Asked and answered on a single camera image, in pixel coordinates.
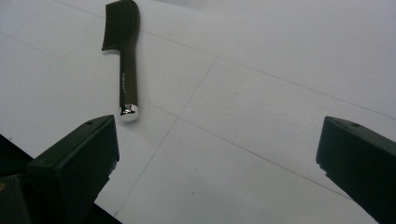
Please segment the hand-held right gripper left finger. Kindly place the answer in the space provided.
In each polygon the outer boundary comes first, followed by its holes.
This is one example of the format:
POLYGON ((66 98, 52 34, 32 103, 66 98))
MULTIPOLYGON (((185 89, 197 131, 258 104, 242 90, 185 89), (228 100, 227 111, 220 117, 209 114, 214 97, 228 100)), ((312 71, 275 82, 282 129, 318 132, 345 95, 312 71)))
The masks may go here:
POLYGON ((120 159, 115 118, 91 119, 27 164, 48 224, 104 224, 95 200, 120 159))

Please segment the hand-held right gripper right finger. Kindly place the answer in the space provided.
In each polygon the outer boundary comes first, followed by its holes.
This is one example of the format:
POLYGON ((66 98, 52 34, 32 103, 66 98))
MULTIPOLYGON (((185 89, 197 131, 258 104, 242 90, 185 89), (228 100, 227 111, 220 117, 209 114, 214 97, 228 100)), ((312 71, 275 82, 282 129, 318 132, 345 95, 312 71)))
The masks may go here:
POLYGON ((316 163, 379 224, 396 224, 396 143, 349 120, 326 117, 316 163))

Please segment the black comb with chrome tip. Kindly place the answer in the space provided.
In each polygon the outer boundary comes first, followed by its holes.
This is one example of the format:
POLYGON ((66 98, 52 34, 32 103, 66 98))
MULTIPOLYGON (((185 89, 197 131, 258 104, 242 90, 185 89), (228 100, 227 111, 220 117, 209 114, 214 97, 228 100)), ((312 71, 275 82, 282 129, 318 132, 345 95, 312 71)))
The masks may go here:
POLYGON ((139 116, 136 44, 140 12, 134 0, 118 0, 106 5, 106 25, 102 50, 120 54, 120 118, 134 121, 139 116))

